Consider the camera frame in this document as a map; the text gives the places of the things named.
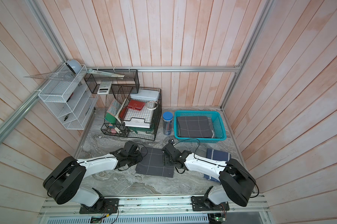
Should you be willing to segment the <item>navy blue pillowcase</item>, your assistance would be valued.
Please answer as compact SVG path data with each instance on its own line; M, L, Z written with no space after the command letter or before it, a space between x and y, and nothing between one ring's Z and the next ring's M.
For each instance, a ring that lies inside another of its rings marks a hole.
M216 161L229 161L231 157L231 154L228 152L219 151L211 148L208 148L206 152L206 158Z

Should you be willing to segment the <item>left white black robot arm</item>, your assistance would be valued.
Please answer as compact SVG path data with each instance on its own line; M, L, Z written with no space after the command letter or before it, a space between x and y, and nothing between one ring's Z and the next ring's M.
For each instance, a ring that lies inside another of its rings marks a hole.
M104 196L97 189L82 187L82 180L102 171L118 170L125 166L130 168L142 159L139 145L132 141L126 142L123 148L100 157L77 160L69 156L44 180L43 187L47 195L59 205L75 202L89 212L99 213L106 207Z

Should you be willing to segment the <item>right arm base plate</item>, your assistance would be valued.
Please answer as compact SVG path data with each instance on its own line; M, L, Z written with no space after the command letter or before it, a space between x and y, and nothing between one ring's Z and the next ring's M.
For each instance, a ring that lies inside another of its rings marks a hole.
M219 205L211 202L207 197L191 197L193 211L229 211L228 203L221 203Z

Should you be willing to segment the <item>dark grey checked pillowcase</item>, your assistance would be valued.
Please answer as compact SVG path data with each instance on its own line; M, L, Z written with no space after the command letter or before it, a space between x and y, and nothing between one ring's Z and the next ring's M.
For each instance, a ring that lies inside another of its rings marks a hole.
M211 118L206 116L181 116L177 118L178 136L182 138L214 138Z

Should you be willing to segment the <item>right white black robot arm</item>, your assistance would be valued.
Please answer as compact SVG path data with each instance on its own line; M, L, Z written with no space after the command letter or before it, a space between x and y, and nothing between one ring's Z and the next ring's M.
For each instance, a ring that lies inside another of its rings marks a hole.
M188 150L180 151L174 143L162 148L164 164L176 169L195 171L220 181L220 185L210 187L199 204L212 210L213 205L221 205L228 201L246 207L256 187L252 175L236 160L216 161L196 155Z

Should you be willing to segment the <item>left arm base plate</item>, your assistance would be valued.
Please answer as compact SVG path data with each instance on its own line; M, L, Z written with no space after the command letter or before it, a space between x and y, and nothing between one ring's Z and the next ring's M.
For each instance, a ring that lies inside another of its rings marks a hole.
M100 198L93 206L81 204L80 214L113 214L118 211L118 198Z

